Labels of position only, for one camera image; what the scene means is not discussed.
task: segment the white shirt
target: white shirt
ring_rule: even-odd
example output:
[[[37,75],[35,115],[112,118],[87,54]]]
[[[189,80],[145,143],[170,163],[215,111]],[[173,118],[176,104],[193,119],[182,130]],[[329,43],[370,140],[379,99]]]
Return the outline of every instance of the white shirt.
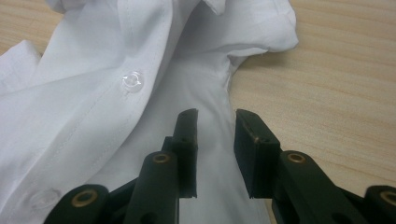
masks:
[[[228,88],[247,56],[295,46],[289,2],[63,2],[29,81],[0,96],[0,223],[41,223],[70,189],[136,178],[189,108],[198,198],[180,200],[180,223],[267,222],[233,154]]]

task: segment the shirt button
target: shirt button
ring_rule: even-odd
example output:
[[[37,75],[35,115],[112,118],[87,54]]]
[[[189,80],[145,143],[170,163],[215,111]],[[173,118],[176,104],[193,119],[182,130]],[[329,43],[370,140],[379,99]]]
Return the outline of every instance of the shirt button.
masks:
[[[130,93],[139,92],[143,85],[144,79],[139,72],[131,72],[122,77],[122,87]]]
[[[30,206],[33,209],[41,209],[59,201],[61,192],[55,189],[40,190],[30,198]]]

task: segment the clear button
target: clear button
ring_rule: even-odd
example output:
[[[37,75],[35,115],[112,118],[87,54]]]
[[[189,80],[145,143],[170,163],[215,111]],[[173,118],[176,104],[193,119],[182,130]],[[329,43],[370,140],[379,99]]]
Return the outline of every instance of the clear button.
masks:
[[[134,93],[142,90],[144,79],[139,72],[132,72],[122,77],[122,86],[128,92]]]
[[[56,204],[61,197],[61,192],[55,189],[40,190],[32,198],[30,205],[33,209],[41,209]]]

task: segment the wooden table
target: wooden table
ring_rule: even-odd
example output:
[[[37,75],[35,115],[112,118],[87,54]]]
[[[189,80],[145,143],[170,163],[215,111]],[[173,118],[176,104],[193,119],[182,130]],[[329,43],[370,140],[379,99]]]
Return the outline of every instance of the wooden table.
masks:
[[[396,186],[396,1],[290,0],[300,44],[249,58],[234,108],[258,113],[284,150],[307,153],[360,196]],[[44,0],[0,0],[0,54],[23,39],[42,53],[62,15]]]

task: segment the wood grain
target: wood grain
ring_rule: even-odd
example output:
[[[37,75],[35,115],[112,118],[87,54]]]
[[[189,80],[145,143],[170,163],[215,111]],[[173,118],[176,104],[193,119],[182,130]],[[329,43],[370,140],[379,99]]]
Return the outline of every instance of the wood grain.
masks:
[[[396,186],[396,1],[290,2],[300,44],[249,58],[233,108],[258,113],[342,188]],[[0,54],[23,39],[44,52],[61,18],[43,0],[0,0]]]

